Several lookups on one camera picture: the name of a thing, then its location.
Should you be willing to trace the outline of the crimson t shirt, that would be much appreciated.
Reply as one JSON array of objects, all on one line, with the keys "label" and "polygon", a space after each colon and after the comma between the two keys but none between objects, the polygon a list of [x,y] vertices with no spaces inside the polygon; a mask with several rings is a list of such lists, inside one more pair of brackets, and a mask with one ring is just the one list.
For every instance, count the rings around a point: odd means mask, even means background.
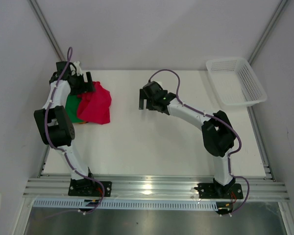
[{"label": "crimson t shirt", "polygon": [[81,99],[76,115],[86,122],[100,125],[110,123],[111,94],[99,81],[93,82],[95,91],[78,95]]}]

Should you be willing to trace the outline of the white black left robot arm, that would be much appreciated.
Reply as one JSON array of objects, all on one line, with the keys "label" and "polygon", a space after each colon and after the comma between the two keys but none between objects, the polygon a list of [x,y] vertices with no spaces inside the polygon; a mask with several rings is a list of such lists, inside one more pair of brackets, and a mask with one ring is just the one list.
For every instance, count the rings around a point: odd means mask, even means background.
[{"label": "white black left robot arm", "polygon": [[90,196],[96,192],[97,186],[74,144],[75,129],[65,106],[70,95],[84,94],[95,88],[91,84],[90,72],[86,73],[87,81],[84,81],[79,61],[57,62],[56,68],[49,81],[48,99],[42,109],[34,111],[34,119],[43,143],[54,149],[69,169],[70,189]]}]

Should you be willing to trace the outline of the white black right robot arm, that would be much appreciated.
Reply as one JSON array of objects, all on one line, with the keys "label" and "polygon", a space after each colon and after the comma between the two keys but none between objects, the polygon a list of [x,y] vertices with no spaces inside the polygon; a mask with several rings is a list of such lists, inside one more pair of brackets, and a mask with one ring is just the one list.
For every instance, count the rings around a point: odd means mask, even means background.
[{"label": "white black right robot arm", "polygon": [[211,115],[197,111],[155,81],[148,82],[139,91],[139,109],[144,108],[180,118],[198,128],[202,132],[206,151],[213,156],[215,194],[223,198],[231,193],[235,179],[229,172],[228,154],[234,147],[236,135],[225,112],[218,111]]}]

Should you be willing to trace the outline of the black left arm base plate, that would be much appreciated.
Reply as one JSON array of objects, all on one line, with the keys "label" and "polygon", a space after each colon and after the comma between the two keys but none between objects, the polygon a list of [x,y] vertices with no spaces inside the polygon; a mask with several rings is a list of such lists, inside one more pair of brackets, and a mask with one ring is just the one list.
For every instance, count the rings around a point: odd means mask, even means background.
[{"label": "black left arm base plate", "polygon": [[100,197],[103,193],[99,183],[87,179],[71,180],[68,196]]}]

